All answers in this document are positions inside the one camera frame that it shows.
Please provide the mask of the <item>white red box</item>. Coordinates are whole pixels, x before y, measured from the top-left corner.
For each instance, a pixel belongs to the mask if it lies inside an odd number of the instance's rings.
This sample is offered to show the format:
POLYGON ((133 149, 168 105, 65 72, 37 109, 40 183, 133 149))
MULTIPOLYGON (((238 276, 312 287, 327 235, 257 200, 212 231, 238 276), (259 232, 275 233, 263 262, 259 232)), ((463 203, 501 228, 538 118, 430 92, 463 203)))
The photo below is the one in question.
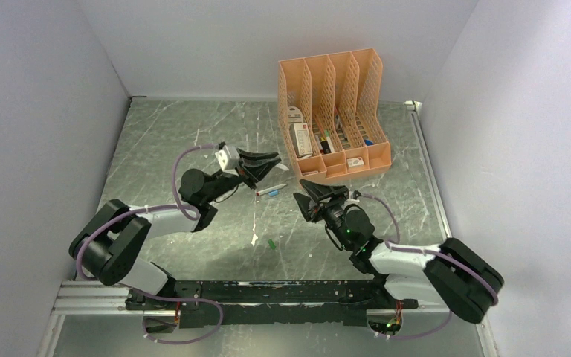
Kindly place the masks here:
POLYGON ((313 154, 309 128, 306 123, 291 123, 289 132, 298 158, 313 154))

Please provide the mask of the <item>orange plastic file organizer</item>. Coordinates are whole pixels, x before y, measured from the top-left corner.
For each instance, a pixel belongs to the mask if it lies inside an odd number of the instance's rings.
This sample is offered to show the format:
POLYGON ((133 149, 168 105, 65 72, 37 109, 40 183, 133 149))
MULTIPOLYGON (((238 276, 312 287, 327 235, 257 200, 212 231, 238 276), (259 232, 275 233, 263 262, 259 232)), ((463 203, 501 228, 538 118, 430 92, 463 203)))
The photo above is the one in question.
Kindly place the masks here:
POLYGON ((279 62, 278 124, 291 167, 298 179, 335 184, 350 179, 379 175, 392 164, 391 144, 377 116, 383 77, 383 62, 372 49, 285 59, 279 62), (313 154, 298 158, 287 121, 287 108, 298 107, 308 125, 313 154), (333 127, 337 106, 349 149, 341 145, 333 127), (338 152, 321 154, 314 136, 312 115, 320 114, 338 152), (349 169, 348 158, 361 156, 363 167, 349 169))

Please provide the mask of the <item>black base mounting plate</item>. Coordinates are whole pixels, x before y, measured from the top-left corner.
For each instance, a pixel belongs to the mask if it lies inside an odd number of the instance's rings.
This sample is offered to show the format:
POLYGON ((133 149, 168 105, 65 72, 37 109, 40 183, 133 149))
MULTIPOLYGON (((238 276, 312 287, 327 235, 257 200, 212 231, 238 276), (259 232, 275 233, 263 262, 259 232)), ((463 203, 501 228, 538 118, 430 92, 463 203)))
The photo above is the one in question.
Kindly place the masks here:
POLYGON ((179 328, 224 325, 342 323, 365 326, 368 313, 415 309, 414 299, 396 300, 375 280, 179 280, 164 301, 130 289, 129 311, 146 312, 179 328))

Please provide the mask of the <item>grey stationery blister pack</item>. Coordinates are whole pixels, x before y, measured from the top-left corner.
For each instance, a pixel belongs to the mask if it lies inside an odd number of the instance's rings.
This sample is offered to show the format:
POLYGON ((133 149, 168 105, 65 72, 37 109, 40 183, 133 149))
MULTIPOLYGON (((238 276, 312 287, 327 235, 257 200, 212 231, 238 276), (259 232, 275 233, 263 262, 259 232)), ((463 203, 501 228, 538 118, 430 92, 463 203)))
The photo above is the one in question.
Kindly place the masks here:
POLYGON ((302 111, 296 106, 289 106, 286 114, 288 124, 303 123, 305 121, 302 111))

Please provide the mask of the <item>pens in organizer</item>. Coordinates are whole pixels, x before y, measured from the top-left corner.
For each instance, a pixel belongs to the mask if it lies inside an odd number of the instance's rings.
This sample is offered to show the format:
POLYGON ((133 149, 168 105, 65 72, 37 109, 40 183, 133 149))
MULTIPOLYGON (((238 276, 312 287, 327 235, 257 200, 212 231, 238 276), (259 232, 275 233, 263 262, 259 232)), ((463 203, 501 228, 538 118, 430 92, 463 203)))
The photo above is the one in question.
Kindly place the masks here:
POLYGON ((341 145, 341 148, 338 150, 333 141, 332 141, 332 136, 330 134, 330 131, 328 129, 325 128, 325 126, 323 125, 323 123, 321 122, 321 117, 320 114, 313 114, 312 115, 312 120, 313 120, 313 124, 315 125, 315 128, 313 129, 314 131, 314 136, 316 137, 316 140, 318 141, 318 146, 320 147, 320 153, 321 154, 329 154, 329 153, 334 153, 334 152, 338 152, 343 151, 345 149, 349 149, 349 142, 348 142, 348 138, 345 134, 345 127, 342 124, 341 121, 341 117, 338 113, 338 108, 337 106, 334 106, 333 108, 333 127, 335 130, 335 134, 337 135, 338 138, 338 142, 341 145))

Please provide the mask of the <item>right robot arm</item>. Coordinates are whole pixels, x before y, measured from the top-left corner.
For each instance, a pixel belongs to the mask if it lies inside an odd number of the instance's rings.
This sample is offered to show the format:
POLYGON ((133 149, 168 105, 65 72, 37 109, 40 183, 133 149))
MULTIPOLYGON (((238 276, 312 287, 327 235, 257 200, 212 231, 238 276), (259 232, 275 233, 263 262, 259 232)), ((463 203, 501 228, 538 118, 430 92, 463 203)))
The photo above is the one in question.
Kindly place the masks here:
POLYGON ((307 222, 322 222, 326 235, 363 274, 381 279, 373 302, 391 307, 397 300, 444 304, 458 318, 478 324, 499 303, 503 276, 457 238, 438 245, 402 245, 375 235, 366 211, 345 186, 299 181, 294 198, 307 222))

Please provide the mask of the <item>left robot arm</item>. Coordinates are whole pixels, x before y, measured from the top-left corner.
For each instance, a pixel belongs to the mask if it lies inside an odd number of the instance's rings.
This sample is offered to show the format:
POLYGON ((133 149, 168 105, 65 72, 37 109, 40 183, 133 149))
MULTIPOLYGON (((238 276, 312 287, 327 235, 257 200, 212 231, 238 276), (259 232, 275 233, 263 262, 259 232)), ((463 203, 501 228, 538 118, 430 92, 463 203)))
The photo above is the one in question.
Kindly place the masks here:
POLYGON ((107 201, 69 247, 77 272, 90 273, 105 286, 122 284, 146 292, 157 309, 172 306, 175 279, 139 257, 146 240, 204 230, 218 212, 214 202, 242 184, 256 188, 281 162, 278 152, 247 152, 224 143, 204 148, 216 151, 219 169, 206 173, 191 168, 179 174, 173 167, 172 203, 139 207, 119 199, 107 201))

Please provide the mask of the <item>aluminium frame rail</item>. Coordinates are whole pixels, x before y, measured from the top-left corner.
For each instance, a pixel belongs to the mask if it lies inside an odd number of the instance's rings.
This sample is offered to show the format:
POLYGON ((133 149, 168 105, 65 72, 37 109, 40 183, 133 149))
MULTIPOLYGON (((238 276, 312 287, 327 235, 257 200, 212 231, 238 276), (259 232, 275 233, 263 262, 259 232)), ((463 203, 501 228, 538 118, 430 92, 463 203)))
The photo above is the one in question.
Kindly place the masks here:
POLYGON ((400 306, 408 311, 444 312, 443 302, 404 299, 396 303, 375 294, 366 280, 304 280, 236 282, 184 280, 169 301, 146 297, 125 286, 104 286, 94 281, 65 281, 59 288, 53 311, 64 315, 143 315, 184 317, 200 310, 213 310, 214 301, 230 316, 232 308, 247 315, 254 309, 334 308, 355 311, 392 312, 400 306))

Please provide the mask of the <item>white corner bracket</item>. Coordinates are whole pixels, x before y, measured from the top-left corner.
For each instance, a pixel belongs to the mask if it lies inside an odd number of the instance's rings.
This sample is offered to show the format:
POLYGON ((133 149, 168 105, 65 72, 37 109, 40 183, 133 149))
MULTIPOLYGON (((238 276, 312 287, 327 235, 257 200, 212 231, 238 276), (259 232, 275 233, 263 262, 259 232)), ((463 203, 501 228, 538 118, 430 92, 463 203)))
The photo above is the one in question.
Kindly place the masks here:
POLYGON ((422 109, 422 102, 419 101, 407 100, 404 102, 404 104, 409 112, 415 112, 419 114, 422 109))

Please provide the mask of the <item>white grey pen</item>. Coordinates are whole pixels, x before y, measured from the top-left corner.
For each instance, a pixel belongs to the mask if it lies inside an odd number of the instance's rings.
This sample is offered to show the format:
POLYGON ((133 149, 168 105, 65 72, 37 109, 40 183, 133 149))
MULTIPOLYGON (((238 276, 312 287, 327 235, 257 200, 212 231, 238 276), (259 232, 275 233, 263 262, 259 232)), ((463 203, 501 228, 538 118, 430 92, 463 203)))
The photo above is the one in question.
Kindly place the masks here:
POLYGON ((271 193, 271 192, 273 192, 273 191, 278 191, 278 190, 280 190, 280 189, 283 189, 283 188, 286 187, 287 185, 288 185, 287 183, 282 183, 282 184, 274 185, 274 186, 272 186, 272 187, 268 187, 268 188, 264 188, 264 189, 258 190, 258 191, 256 192, 256 196, 263 196, 263 195, 269 194, 269 193, 271 193))

